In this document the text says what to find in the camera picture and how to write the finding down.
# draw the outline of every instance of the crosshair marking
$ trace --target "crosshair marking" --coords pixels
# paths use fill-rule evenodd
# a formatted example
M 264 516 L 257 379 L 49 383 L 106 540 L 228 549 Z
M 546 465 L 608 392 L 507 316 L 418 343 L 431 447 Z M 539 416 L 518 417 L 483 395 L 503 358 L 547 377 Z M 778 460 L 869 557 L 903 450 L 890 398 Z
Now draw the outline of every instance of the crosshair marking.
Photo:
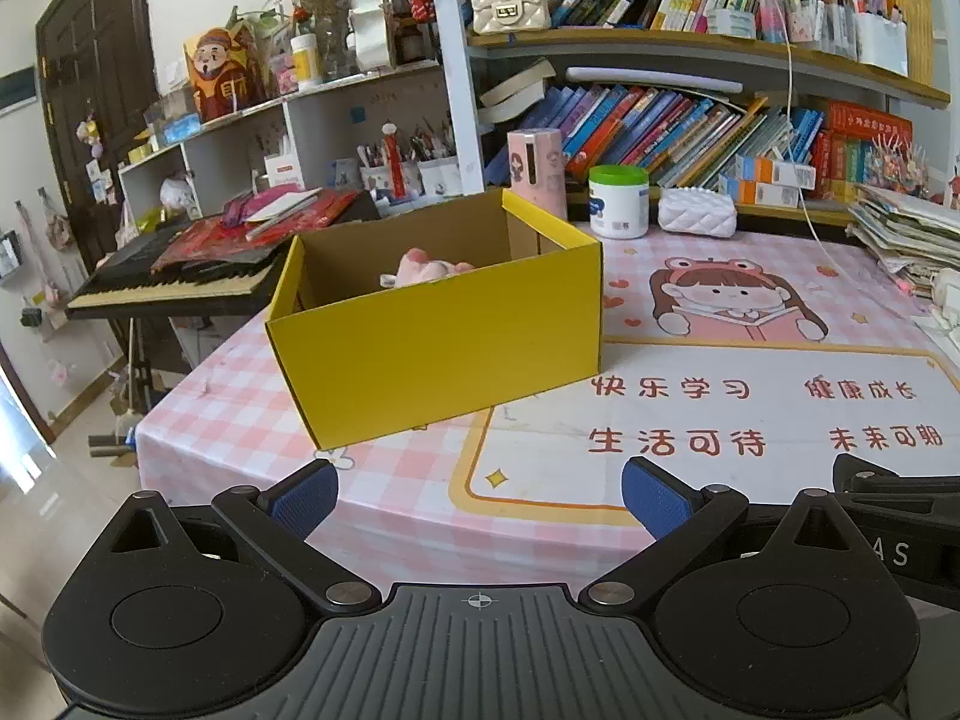
M 487 608 L 489 605 L 496 603 L 496 598 L 478 592 L 476 595 L 464 598 L 464 603 L 471 605 L 473 608 Z

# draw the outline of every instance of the stuffed pig toy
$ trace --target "stuffed pig toy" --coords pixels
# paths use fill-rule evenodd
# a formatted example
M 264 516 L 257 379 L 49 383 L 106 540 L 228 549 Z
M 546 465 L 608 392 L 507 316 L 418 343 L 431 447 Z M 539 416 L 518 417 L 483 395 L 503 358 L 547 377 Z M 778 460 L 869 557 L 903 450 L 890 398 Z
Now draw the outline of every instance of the stuffed pig toy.
M 408 284 L 424 284 L 427 281 L 439 281 L 456 274 L 466 274 L 473 270 L 467 263 L 452 263 L 443 260 L 431 260 L 421 248 L 412 248 L 400 260 L 397 275 L 380 276 L 380 285 L 385 288 L 406 287 Z

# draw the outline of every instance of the white cable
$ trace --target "white cable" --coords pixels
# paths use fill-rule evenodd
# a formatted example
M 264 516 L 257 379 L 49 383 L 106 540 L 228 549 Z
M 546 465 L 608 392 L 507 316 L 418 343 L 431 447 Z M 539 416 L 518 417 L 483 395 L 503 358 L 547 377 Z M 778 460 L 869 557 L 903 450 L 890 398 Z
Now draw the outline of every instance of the white cable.
M 786 40 L 786 61 L 787 61 L 787 72 L 788 72 L 787 98 L 786 98 L 786 122 L 787 122 L 787 133 L 790 135 L 790 143 L 787 145 L 787 148 L 786 148 L 786 156 L 787 156 L 787 161 L 789 161 L 790 164 L 792 164 L 794 167 L 798 167 L 797 159 L 793 154 L 793 119 L 790 118 L 791 108 L 793 105 L 793 47 L 790 44 L 790 30 L 787 28 L 787 25 L 786 25 L 786 16 L 784 15 L 784 9 L 781 8 L 781 5 L 779 4 L 779 0 L 774 0 L 774 3 L 776 4 L 776 13 L 779 14 L 779 18 L 781 19 L 781 24 L 784 26 L 784 39 Z M 905 322 L 909 322 L 910 324 L 913 324 L 913 319 L 909 319 L 909 317 L 904 317 L 904 315 L 901 314 L 899 311 L 891 308 L 888 305 L 885 305 L 884 303 L 881 303 L 880 300 L 878 300 L 869 292 L 867 292 L 867 290 L 863 289 L 863 287 L 861 287 L 861 285 L 859 285 L 856 282 L 856 280 L 852 279 L 851 276 L 846 271 L 843 270 L 840 264 L 835 259 L 833 259 L 833 256 L 827 251 L 827 247 L 824 246 L 823 241 L 821 241 L 820 237 L 817 235 L 817 231 L 813 228 L 813 220 L 810 218 L 810 211 L 806 208 L 806 198 L 803 196 L 803 190 L 798 188 L 797 191 L 800 194 L 800 207 L 803 208 L 803 216 L 806 218 L 806 225 L 808 225 L 808 227 L 810 228 L 810 235 L 813 235 L 813 240 L 815 240 L 820 245 L 820 249 L 823 250 L 824 255 L 826 255 L 827 257 L 827 260 L 830 261 L 830 264 L 832 264 L 832 266 L 834 266 L 834 268 L 837 269 L 837 272 L 841 274 L 844 279 L 847 279 L 848 282 L 853 284 L 853 287 L 858 291 L 858 293 L 867 295 L 867 298 L 870 298 L 872 302 L 877 303 L 877 305 L 880 306 L 880 308 L 885 309 L 885 311 L 888 311 L 891 314 L 894 314 L 894 316 L 897 317 L 898 319 L 903 319 Z

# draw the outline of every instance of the screw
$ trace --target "screw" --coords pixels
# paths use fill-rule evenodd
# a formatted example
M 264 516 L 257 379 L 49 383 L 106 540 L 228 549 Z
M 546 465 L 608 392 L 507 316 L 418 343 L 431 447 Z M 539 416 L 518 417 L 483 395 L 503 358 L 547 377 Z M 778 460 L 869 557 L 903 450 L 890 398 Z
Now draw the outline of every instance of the screw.
M 373 591 L 363 581 L 339 581 L 326 589 L 326 600 L 341 607 L 352 607 L 371 599 Z
M 618 607 L 634 600 L 634 589 L 622 581 L 599 581 L 588 591 L 590 600 L 605 607 Z

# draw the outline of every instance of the white quilted pouch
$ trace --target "white quilted pouch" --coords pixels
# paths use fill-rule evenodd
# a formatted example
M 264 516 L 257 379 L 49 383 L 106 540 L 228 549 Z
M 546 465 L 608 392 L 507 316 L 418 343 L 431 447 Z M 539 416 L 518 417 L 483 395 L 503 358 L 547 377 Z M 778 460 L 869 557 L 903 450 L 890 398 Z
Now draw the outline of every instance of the white quilted pouch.
M 729 238 L 736 233 L 736 206 L 728 194 L 706 189 L 664 189 L 658 223 L 670 232 Z
M 470 0 L 478 35 L 550 28 L 547 0 Z

